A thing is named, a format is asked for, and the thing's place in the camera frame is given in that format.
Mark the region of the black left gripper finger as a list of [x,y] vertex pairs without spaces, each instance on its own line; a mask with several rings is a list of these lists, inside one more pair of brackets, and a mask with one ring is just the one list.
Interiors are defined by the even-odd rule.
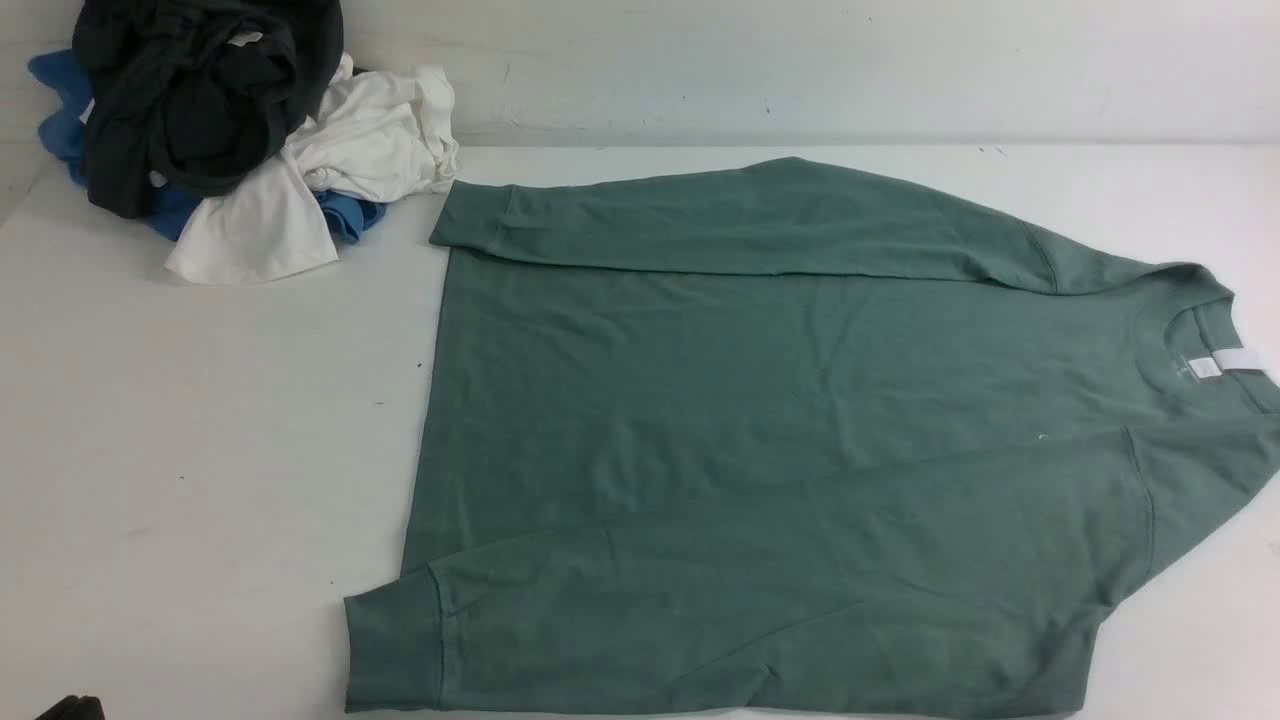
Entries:
[[96,696],[69,694],[41,712],[37,720],[104,720],[101,700]]

